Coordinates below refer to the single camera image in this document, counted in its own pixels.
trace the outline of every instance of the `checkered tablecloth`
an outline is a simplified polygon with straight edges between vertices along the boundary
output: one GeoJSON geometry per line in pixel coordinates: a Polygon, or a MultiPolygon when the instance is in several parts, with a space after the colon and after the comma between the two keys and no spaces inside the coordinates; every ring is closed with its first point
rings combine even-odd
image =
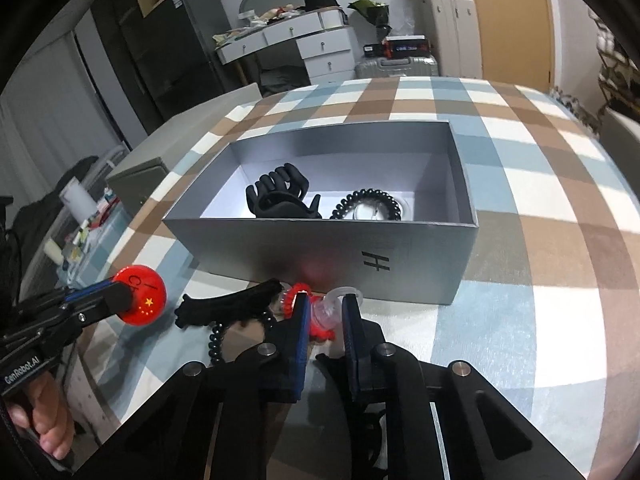
{"type": "MultiPolygon", "coordinates": [[[[185,362],[208,363],[208,331],[174,325],[184,293],[218,296],[248,285],[199,270],[162,224],[199,171],[232,140],[371,120],[449,121],[480,229],[452,305],[365,300],[363,317],[423,361],[471,362],[585,476],[613,478],[640,433],[640,206],[596,140],[556,102],[479,80],[311,86],[222,119],[156,189],[98,277],[145,264],[168,290],[158,322],[134,328],[109,319],[82,344],[105,418],[126,420],[185,362]]],[[[305,397],[289,411],[270,474],[348,478],[340,410],[310,364],[305,397]]]]}

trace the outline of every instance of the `metal screw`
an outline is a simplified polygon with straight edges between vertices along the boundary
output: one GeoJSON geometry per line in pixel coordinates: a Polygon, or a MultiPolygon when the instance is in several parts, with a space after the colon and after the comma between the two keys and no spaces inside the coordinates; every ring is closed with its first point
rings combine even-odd
{"type": "Polygon", "coordinates": [[[197,361],[191,361],[182,367],[182,373],[187,377],[195,377],[202,371],[202,363],[197,361]]]}
{"type": "Polygon", "coordinates": [[[471,373],[471,366],[469,366],[468,363],[465,363],[464,361],[456,361],[455,363],[453,363],[451,369],[453,370],[453,373],[459,375],[460,377],[466,377],[471,373]]]}
{"type": "Polygon", "coordinates": [[[396,353],[396,346],[393,343],[380,343],[376,346],[376,352],[382,357],[390,357],[396,353]]]}
{"type": "Polygon", "coordinates": [[[273,343],[261,343],[258,345],[258,354],[264,355],[265,357],[275,354],[276,350],[276,345],[273,343]]]}

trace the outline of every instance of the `desk drawer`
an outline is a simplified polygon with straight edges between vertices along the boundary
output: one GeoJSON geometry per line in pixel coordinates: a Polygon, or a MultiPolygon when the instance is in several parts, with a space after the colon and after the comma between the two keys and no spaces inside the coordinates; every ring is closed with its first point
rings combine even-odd
{"type": "Polygon", "coordinates": [[[330,32],[322,32],[321,34],[300,38],[296,41],[302,59],[340,52],[341,50],[351,50],[348,28],[338,28],[330,32]]]}
{"type": "Polygon", "coordinates": [[[324,54],[324,56],[310,57],[305,59],[306,72],[309,77],[331,74],[333,72],[344,72],[353,70],[356,62],[353,52],[337,52],[336,54],[324,54]]]}
{"type": "Polygon", "coordinates": [[[320,10],[318,14],[320,14],[320,21],[324,30],[349,25],[347,15],[342,9],[320,10]]]}
{"type": "Polygon", "coordinates": [[[353,70],[346,70],[344,72],[333,72],[331,74],[319,75],[309,78],[312,85],[321,85],[324,83],[341,83],[343,81],[349,81],[354,79],[355,73],[353,70]]]}
{"type": "Polygon", "coordinates": [[[228,63],[239,57],[256,52],[261,48],[265,48],[266,46],[267,42],[264,39],[264,34],[261,31],[254,32],[245,38],[233,41],[222,47],[218,51],[218,57],[222,63],[228,63]]]}
{"type": "Polygon", "coordinates": [[[264,37],[267,39],[267,44],[272,45],[291,38],[299,38],[300,36],[320,32],[321,30],[322,23],[320,23],[318,13],[311,12],[296,18],[289,18],[282,23],[270,25],[264,29],[264,37]]]}

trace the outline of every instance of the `gray box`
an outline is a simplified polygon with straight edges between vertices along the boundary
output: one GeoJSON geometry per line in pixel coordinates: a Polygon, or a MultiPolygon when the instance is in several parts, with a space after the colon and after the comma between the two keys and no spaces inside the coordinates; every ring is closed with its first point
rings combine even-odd
{"type": "Polygon", "coordinates": [[[164,217],[214,274],[359,288],[365,297],[451,304],[478,220],[449,123],[332,124],[229,144],[164,217]],[[323,220],[257,219],[244,190],[285,162],[322,195],[323,220]],[[402,221],[327,220],[355,189],[404,202],[402,221]]]}

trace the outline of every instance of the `red circular button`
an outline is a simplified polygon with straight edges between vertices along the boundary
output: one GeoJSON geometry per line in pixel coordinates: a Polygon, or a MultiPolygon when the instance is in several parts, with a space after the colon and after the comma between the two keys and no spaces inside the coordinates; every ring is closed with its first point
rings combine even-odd
{"type": "Polygon", "coordinates": [[[118,314],[130,325],[149,324],[162,314],[166,304],[166,289],[160,275],[144,265],[132,265],[119,270],[114,282],[129,285],[133,296],[131,308],[118,314]]]}

